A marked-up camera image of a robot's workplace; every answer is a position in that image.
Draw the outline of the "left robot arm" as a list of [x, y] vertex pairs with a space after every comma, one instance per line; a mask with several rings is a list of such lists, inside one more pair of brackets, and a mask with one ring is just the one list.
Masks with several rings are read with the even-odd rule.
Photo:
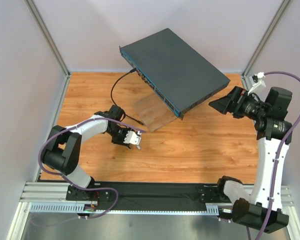
[[90, 118], [74, 125], [55, 125], [38, 154], [40, 168], [51, 175], [61, 176], [79, 189], [94, 186], [94, 179], [79, 165], [81, 146], [99, 134], [111, 136], [111, 142], [129, 148], [138, 145], [139, 131], [125, 125], [122, 108], [112, 105], [107, 111], [97, 111]]

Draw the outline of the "blue-faced grey network switch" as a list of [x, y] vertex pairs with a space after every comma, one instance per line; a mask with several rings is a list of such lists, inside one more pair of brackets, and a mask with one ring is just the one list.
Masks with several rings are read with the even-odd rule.
[[230, 79], [166, 28], [119, 48], [121, 56], [180, 119]]

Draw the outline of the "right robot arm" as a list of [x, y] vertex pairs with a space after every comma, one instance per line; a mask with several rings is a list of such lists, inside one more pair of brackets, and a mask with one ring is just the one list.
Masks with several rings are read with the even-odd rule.
[[240, 180], [229, 176], [221, 177], [217, 188], [233, 204], [234, 223], [266, 234], [289, 223], [289, 216], [282, 212], [281, 183], [292, 141], [291, 135], [284, 139], [292, 127], [285, 120], [292, 95], [289, 90], [272, 87], [262, 101], [256, 93], [235, 86], [226, 96], [209, 103], [221, 114], [231, 113], [235, 119], [247, 117], [255, 122], [258, 163], [252, 192], [248, 193]]

